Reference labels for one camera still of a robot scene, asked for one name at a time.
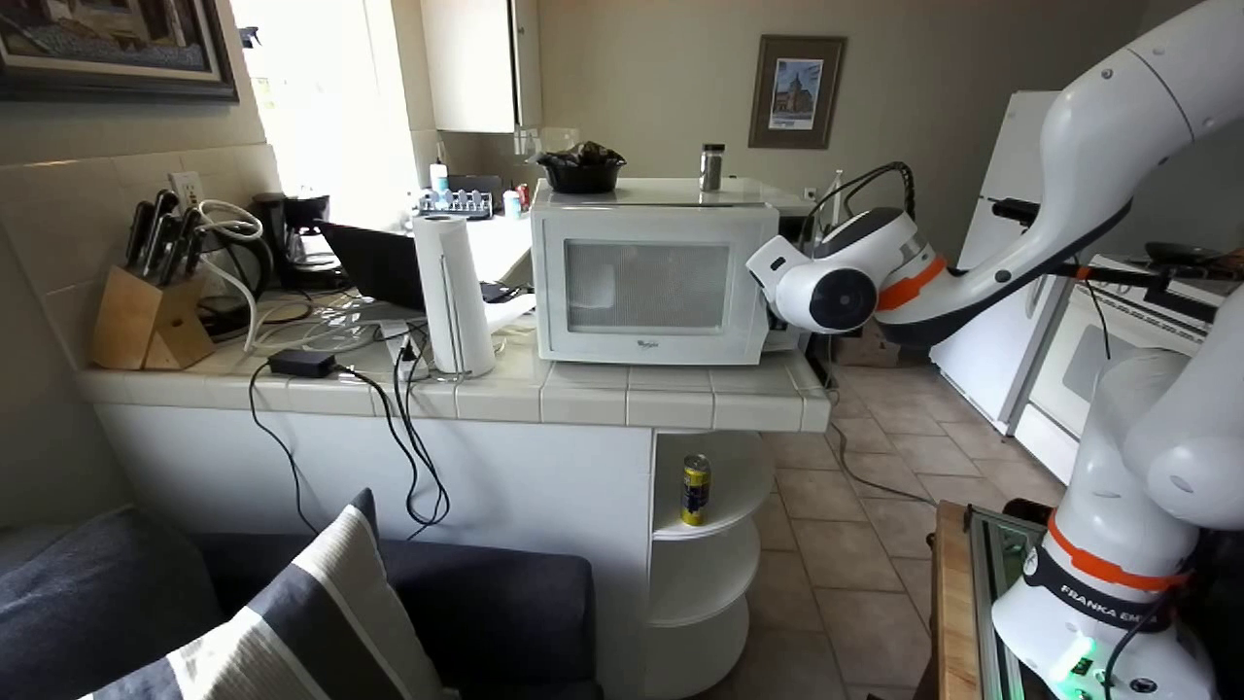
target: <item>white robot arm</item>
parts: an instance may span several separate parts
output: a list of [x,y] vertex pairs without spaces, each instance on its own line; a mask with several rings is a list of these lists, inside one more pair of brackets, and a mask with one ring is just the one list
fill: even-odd
[[806,258],[774,237],[748,270],[795,325],[848,334],[875,315],[893,342],[942,342],[1109,232],[1163,161],[1240,113],[1244,5],[1205,0],[1059,93],[1042,130],[1042,209],[994,262],[958,272],[916,241],[911,218],[862,215],[841,231],[848,241],[828,258]]
[[[1129,215],[1173,150],[1244,115],[1244,0],[1205,0],[1080,73],[1042,130],[1042,209],[994,262],[958,272],[905,215],[859,215],[826,258],[766,241],[748,270],[813,334],[862,318],[942,342]],[[1134,355],[1093,395],[1068,495],[992,608],[1002,644],[1052,696],[1214,700],[1214,668],[1172,618],[1203,530],[1244,530],[1244,293],[1194,363]]]

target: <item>electrical outlet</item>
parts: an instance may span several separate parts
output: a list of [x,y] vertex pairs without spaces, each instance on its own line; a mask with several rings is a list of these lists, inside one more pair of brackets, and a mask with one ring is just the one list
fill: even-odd
[[166,187],[182,206],[195,206],[204,200],[199,170],[166,170]]

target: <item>black pot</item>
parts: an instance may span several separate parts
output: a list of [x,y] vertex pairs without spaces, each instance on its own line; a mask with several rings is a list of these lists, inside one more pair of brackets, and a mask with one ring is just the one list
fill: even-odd
[[544,150],[539,168],[548,170],[548,187],[559,196],[609,196],[620,187],[620,170],[625,161],[608,150],[600,161],[570,154],[570,150]]

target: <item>white pillow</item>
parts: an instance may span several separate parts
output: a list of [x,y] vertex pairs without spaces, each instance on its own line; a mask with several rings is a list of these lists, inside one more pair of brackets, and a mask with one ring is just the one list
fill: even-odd
[[445,687],[390,586],[366,489],[231,621],[95,696],[438,700]]

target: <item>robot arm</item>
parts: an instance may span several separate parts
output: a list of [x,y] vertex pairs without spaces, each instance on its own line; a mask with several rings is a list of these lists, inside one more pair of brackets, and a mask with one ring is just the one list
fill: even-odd
[[988,264],[954,272],[911,218],[862,215],[836,231],[848,241],[828,258],[774,237],[748,270],[770,307],[813,334],[848,334],[875,315],[893,342],[942,342],[1109,232],[1163,161],[1244,115],[1240,36],[1244,5],[1205,0],[1064,84],[1042,130],[1047,201]]

